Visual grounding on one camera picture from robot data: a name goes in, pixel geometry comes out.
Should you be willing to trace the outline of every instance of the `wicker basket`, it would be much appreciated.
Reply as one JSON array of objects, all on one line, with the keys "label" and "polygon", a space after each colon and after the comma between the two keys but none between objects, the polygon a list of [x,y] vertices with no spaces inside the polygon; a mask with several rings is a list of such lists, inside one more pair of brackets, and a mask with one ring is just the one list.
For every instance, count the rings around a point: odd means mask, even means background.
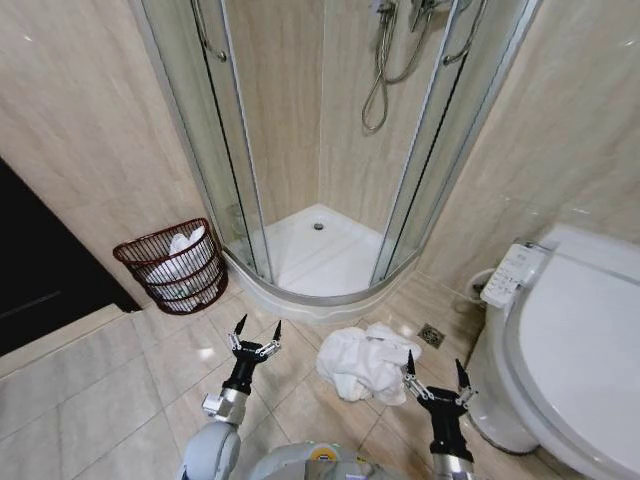
[{"label": "wicker basket", "polygon": [[[204,227],[204,234],[193,245],[169,254],[175,235],[188,238],[200,227]],[[160,310],[174,315],[208,307],[220,298],[229,281],[224,259],[204,218],[122,243],[113,249],[113,256],[129,269]]]}]

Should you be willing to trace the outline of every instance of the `dark doorway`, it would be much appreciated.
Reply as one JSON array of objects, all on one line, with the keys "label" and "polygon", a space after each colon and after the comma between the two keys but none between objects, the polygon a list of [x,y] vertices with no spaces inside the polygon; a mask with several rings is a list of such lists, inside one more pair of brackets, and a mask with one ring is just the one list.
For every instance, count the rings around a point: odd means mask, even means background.
[{"label": "dark doorway", "polygon": [[138,304],[0,158],[0,355],[106,305]]}]

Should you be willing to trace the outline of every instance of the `shower enclosure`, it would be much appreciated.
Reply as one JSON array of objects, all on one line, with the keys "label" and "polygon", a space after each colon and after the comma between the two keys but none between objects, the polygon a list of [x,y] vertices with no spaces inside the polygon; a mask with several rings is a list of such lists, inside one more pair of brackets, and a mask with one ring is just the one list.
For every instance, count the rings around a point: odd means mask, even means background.
[{"label": "shower enclosure", "polygon": [[536,7],[131,1],[227,259],[290,318],[408,271]]}]

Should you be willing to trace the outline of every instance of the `shower hose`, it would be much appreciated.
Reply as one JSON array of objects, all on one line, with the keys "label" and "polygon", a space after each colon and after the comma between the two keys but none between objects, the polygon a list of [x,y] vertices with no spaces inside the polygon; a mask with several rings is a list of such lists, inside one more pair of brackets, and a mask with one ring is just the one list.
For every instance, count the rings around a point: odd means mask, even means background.
[{"label": "shower hose", "polygon": [[[378,37],[376,40],[375,78],[373,85],[371,85],[371,90],[369,90],[369,94],[367,95],[367,99],[362,107],[362,126],[369,134],[374,134],[380,130],[382,125],[384,125],[384,122],[387,120],[387,114],[389,113],[389,95],[387,93],[387,86],[393,85],[394,83],[400,83],[413,73],[416,61],[424,44],[424,39],[427,36],[426,34],[429,29],[433,9],[430,8],[425,13],[426,18],[423,20],[422,31],[420,32],[418,43],[416,43],[406,67],[397,77],[388,76],[387,63],[389,61],[389,51],[391,49],[391,44],[393,43],[396,21],[398,19],[398,6],[394,2],[385,2],[379,8],[378,13],[380,13],[380,27],[378,28]],[[373,107],[373,102],[378,89],[380,89],[382,93],[382,117],[375,123],[369,123],[368,117],[370,116],[369,114]]]}]

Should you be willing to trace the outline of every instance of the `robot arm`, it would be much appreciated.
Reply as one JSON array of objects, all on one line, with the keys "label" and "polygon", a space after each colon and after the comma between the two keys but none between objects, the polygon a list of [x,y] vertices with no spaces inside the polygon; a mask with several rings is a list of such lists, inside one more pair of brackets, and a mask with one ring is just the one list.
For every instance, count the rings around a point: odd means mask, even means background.
[{"label": "robot arm", "polygon": [[236,357],[231,376],[222,384],[220,395],[207,394],[202,402],[205,414],[213,422],[196,433],[187,446],[176,480],[226,480],[233,471],[240,451],[238,426],[245,414],[245,403],[251,395],[253,371],[281,348],[281,322],[273,340],[266,345],[240,340],[247,316],[229,334],[231,351]]},{"label": "robot arm", "polygon": [[477,392],[471,387],[469,376],[458,360],[456,368],[458,392],[425,387],[416,378],[411,351],[403,369],[405,387],[431,414],[434,440],[429,450],[433,455],[436,478],[473,478],[473,455],[467,450],[467,442],[460,430],[460,417],[467,413],[467,402]]}]

